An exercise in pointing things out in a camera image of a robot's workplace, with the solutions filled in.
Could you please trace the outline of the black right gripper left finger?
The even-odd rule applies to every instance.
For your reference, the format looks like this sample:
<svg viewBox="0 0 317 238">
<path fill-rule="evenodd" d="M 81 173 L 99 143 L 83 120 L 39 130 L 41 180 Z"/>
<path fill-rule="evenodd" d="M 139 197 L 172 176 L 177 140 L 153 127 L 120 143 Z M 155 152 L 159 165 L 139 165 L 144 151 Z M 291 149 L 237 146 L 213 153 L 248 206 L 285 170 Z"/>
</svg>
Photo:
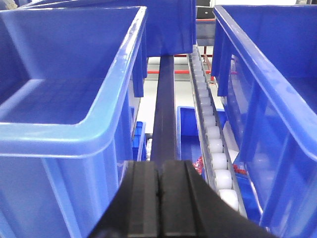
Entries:
<svg viewBox="0 0 317 238">
<path fill-rule="evenodd" d="M 153 162 L 129 161 L 121 185 L 90 238 L 157 238 L 158 172 Z"/>
</svg>

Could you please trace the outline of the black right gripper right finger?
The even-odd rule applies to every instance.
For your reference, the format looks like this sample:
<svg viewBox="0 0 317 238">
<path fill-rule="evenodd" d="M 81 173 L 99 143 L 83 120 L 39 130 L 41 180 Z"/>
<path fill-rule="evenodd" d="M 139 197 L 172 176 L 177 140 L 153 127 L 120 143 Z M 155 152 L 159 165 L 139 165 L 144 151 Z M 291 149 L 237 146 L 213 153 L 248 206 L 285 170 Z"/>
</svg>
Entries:
<svg viewBox="0 0 317 238">
<path fill-rule="evenodd" d="M 190 161 L 166 161 L 160 178 L 163 238 L 273 237 L 222 201 Z"/>
</svg>

